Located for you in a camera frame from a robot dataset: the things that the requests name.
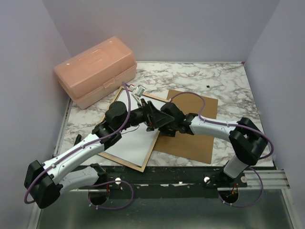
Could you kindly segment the brown cardboard backing board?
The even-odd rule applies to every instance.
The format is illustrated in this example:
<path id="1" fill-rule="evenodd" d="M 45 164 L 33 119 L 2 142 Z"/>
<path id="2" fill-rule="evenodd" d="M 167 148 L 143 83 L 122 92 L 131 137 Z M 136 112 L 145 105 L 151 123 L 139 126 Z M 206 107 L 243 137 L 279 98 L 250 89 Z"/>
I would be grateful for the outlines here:
<path id="1" fill-rule="evenodd" d="M 184 113 L 199 113 L 203 101 L 193 94 L 182 94 L 173 103 Z M 175 137 L 158 136 L 155 151 L 210 164 L 214 138 L 207 135 L 188 135 L 176 132 Z"/>

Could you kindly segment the red sunset photo print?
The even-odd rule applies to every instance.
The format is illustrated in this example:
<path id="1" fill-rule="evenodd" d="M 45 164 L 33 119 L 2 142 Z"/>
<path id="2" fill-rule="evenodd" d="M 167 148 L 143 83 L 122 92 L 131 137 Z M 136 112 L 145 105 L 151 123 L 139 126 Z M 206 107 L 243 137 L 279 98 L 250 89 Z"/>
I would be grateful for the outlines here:
<path id="1" fill-rule="evenodd" d="M 144 123 L 122 131 L 122 138 L 99 156 L 144 171 L 159 135 L 158 130 L 146 131 Z"/>

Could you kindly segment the wooden picture frame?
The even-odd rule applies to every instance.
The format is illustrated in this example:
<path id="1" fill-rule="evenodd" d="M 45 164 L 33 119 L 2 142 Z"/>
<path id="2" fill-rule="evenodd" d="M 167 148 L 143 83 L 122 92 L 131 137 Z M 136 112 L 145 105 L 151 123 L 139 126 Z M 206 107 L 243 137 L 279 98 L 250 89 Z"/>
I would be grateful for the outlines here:
<path id="1" fill-rule="evenodd" d="M 144 98 L 146 102 L 151 101 L 157 109 L 160 109 L 167 102 L 166 99 L 147 93 L 143 93 L 141 98 Z M 127 95 L 123 86 L 119 88 L 114 96 L 112 102 L 115 101 L 124 102 L 126 107 L 128 107 Z M 98 155 L 143 172 L 159 136 L 158 130 L 147 132 L 146 128 L 145 124 L 139 124 L 137 127 L 131 127 L 122 131 L 122 138 L 114 146 L 107 149 L 106 152 L 99 153 Z"/>

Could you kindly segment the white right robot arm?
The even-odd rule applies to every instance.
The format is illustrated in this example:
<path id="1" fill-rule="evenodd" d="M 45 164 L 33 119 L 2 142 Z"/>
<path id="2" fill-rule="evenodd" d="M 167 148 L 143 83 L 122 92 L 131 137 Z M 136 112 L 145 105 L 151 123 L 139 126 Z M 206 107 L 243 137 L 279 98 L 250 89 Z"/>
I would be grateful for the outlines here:
<path id="1" fill-rule="evenodd" d="M 159 130 L 163 135 L 174 137 L 176 132 L 189 135 L 209 135 L 231 143 L 235 155 L 225 164 L 219 175 L 220 183 L 230 187 L 245 169 L 256 165 L 267 145 L 267 137 L 248 118 L 225 122 L 184 114 L 174 103 L 166 103 L 161 111 L 173 117 L 173 121 Z"/>

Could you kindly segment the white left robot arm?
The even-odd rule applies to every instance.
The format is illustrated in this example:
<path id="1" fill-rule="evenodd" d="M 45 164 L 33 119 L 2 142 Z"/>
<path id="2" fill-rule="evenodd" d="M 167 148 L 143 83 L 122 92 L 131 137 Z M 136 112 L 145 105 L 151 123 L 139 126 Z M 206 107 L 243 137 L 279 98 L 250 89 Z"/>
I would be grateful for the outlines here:
<path id="1" fill-rule="evenodd" d="M 173 116 L 155 108 L 151 101 L 142 99 L 141 102 L 142 105 L 135 110 L 131 110 L 130 104 L 113 102 L 104 120 L 70 150 L 42 164 L 33 161 L 24 181 L 27 190 L 24 202 L 30 204 L 28 196 L 31 196 L 39 208 L 46 208 L 67 191 L 91 185 L 102 188 L 106 177 L 98 164 L 78 171 L 75 168 L 116 144 L 122 137 L 121 130 L 145 123 L 152 131 L 174 121 Z"/>

